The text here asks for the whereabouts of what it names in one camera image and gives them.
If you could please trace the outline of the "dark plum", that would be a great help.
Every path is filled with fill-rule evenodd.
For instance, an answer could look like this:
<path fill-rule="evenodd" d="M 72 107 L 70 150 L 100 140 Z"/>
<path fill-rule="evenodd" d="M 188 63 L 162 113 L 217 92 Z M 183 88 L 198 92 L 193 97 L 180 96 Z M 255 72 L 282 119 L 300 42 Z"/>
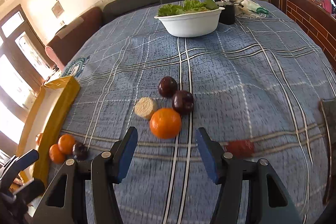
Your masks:
<path fill-rule="evenodd" d="M 80 142 L 76 142 L 72 148 L 72 155 L 78 161 L 84 161 L 88 157 L 87 147 Z"/>
<path fill-rule="evenodd" d="M 163 77 L 158 85 L 158 92 L 164 98 L 171 98 L 177 91 L 178 85 L 173 77 Z"/>
<path fill-rule="evenodd" d="M 194 97 L 186 90 L 178 90 L 172 97 L 172 108 L 181 115 L 189 114 L 194 110 Z"/>

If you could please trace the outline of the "small orange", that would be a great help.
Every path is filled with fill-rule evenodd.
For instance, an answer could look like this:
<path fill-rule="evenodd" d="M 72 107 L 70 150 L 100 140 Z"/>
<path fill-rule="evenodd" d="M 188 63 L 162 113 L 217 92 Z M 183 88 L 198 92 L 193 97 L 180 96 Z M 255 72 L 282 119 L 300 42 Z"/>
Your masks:
<path fill-rule="evenodd" d="M 63 164 L 66 160 L 66 156 L 60 151 L 57 144 L 53 144 L 49 148 L 49 157 L 55 164 Z"/>
<path fill-rule="evenodd" d="M 70 134 L 62 135 L 58 140 L 58 147 L 61 153 L 72 155 L 73 147 L 76 143 L 75 138 Z"/>

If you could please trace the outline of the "red date fruit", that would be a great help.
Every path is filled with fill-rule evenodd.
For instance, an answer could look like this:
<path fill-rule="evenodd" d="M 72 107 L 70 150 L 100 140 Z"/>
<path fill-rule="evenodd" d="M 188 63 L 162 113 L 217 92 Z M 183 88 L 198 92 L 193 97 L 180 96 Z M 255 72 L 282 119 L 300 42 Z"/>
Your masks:
<path fill-rule="evenodd" d="M 224 147 L 227 152 L 239 159 L 252 157 L 255 152 L 254 144 L 250 140 L 229 141 Z"/>

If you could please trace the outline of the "sugarcane piece octagonal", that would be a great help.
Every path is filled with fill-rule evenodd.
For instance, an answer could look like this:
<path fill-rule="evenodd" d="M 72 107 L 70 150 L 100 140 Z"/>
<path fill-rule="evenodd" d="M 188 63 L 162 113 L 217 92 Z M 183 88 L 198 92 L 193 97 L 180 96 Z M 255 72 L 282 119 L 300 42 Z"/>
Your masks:
<path fill-rule="evenodd" d="M 150 120 L 158 110 L 156 102 L 150 97 L 142 97 L 134 107 L 134 113 L 140 118 Z"/>

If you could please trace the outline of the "large orange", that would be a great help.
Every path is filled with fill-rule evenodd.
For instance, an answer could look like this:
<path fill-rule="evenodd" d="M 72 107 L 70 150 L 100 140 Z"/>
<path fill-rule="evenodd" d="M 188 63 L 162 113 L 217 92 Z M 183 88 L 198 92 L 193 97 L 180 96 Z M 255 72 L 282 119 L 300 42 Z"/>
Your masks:
<path fill-rule="evenodd" d="M 175 110 L 161 108 L 152 115 L 149 126 L 151 133 L 159 139 L 172 139 L 179 134 L 182 119 Z"/>

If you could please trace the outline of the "yellow cardboard tray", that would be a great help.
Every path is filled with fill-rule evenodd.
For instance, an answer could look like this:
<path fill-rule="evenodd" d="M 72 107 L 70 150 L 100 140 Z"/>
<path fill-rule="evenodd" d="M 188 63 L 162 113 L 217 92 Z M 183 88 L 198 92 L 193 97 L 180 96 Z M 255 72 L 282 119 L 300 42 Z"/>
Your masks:
<path fill-rule="evenodd" d="M 79 90 L 80 85 L 72 76 L 61 77 L 41 87 L 27 116 L 17 146 L 17 156 L 22 156 L 31 149 L 36 149 L 39 153 L 39 159 L 33 165 L 19 172 L 24 183 L 32 178 L 38 178 L 47 185 L 51 163 L 49 148 L 58 140 L 60 130 Z M 40 146 L 37 146 L 35 138 L 39 133 L 43 133 L 43 137 Z"/>

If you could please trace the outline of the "blue plaid tablecloth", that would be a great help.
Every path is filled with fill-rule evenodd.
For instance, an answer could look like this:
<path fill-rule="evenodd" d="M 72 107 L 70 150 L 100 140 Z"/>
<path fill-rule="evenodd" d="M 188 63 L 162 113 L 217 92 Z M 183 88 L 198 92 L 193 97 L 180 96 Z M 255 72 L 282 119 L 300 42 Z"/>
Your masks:
<path fill-rule="evenodd" d="M 321 100 L 335 98 L 335 73 L 323 50 L 282 11 L 238 17 L 198 38 L 171 36 L 157 7 L 112 20 L 66 65 L 80 92 L 63 125 L 95 157 L 130 126 L 138 145 L 130 169 L 114 187 L 124 223 L 209 223 L 219 186 L 207 176 L 195 140 L 204 127 L 224 143 L 249 140 L 250 160 L 266 158 L 304 223 L 324 211 L 328 159 Z M 158 85 L 173 77 L 194 96 L 175 139 L 155 137 L 134 107 L 143 97 L 171 101 Z"/>

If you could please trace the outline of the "white bowl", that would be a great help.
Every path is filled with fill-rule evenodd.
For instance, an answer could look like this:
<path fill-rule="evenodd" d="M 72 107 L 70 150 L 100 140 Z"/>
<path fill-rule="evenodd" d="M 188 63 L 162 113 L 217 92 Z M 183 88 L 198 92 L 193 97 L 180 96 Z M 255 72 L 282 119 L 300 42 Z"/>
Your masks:
<path fill-rule="evenodd" d="M 216 30 L 219 23 L 219 16 L 225 8 L 219 7 L 216 10 L 193 12 L 172 16 L 155 16 L 167 32 L 179 38 L 195 38 L 210 34 Z"/>

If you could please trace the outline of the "green lettuce leaves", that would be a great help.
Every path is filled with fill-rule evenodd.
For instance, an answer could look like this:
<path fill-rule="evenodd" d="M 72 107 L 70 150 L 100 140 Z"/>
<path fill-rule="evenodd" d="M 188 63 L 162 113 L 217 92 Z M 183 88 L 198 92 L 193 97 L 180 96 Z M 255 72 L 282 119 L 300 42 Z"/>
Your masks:
<path fill-rule="evenodd" d="M 165 4 L 158 9 L 158 16 L 174 16 L 195 12 L 212 11 L 218 9 L 218 5 L 213 0 L 184 0 L 183 5 Z"/>

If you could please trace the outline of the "black cup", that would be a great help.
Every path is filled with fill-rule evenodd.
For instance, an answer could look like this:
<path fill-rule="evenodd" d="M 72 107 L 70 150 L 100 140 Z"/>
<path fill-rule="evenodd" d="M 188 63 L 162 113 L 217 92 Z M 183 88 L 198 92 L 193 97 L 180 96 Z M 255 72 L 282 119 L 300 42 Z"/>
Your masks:
<path fill-rule="evenodd" d="M 234 5 L 220 5 L 223 8 L 220 16 L 219 23 L 232 25 L 235 23 L 235 8 Z"/>

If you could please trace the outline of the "white bottles cluster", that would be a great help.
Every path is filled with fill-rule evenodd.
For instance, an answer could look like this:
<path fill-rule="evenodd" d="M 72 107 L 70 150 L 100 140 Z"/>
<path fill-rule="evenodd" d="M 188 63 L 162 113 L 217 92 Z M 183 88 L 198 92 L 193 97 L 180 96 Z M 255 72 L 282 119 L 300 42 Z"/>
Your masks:
<path fill-rule="evenodd" d="M 213 0 L 218 6 L 225 9 L 233 7 L 235 15 L 269 15 L 270 12 L 253 0 Z"/>

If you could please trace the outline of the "wooden window frame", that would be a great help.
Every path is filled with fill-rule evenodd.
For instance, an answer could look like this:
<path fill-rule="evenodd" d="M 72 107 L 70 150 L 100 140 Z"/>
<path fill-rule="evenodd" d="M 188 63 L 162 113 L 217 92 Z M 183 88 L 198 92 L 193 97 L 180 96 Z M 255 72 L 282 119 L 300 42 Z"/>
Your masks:
<path fill-rule="evenodd" d="M 21 5 L 1 16 L 1 150 L 9 156 L 53 64 Z"/>

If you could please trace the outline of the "small wall plaque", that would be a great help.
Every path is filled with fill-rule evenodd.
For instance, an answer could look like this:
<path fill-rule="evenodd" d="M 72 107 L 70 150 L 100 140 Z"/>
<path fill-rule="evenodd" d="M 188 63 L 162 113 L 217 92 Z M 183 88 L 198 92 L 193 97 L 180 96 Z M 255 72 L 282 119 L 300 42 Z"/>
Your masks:
<path fill-rule="evenodd" d="M 56 18 L 59 18 L 64 12 L 64 9 L 59 1 L 56 1 L 51 10 Z"/>

